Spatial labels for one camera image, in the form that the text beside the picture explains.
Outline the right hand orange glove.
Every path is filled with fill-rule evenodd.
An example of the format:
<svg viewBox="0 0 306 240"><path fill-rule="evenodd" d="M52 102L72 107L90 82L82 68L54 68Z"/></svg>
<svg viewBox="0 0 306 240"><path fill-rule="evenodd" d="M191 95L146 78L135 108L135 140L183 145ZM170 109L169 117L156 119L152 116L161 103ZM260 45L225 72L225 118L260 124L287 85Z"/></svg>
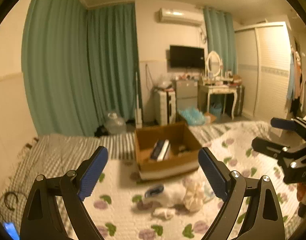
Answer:
<svg viewBox="0 0 306 240"><path fill-rule="evenodd" d="M306 214L306 184L297 184L297 200L299 201L299 217L303 218Z"/></svg>

